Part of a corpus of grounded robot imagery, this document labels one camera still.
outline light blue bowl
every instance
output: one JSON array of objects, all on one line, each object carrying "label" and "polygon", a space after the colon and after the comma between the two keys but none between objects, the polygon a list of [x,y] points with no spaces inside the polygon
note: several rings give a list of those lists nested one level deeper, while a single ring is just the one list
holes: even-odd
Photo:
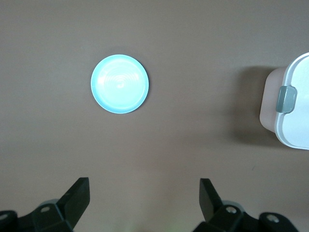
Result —
[{"label": "light blue bowl", "polygon": [[126,114],[146,99],[149,81],[146,70],[134,58],[112,55],[93,70],[91,90],[98,104],[115,114]]}]

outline plate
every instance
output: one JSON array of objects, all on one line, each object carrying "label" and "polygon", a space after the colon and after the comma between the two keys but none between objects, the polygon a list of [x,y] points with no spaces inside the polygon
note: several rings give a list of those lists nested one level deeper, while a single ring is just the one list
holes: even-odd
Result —
[{"label": "plate", "polygon": [[93,70],[91,91],[98,104],[115,114],[126,114],[140,107],[149,89],[146,70],[134,58],[112,55]]}]

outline gray surface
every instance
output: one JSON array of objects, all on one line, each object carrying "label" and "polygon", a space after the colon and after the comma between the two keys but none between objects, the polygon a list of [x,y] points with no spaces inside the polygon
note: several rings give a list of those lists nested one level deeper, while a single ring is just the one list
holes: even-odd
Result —
[{"label": "gray surface", "polygon": [[[309,152],[258,119],[267,75],[309,51],[309,1],[0,1],[0,209],[19,215],[89,176],[75,231],[190,232],[201,177],[254,217],[309,230]],[[91,73],[139,60],[150,92],[115,115]]]}]

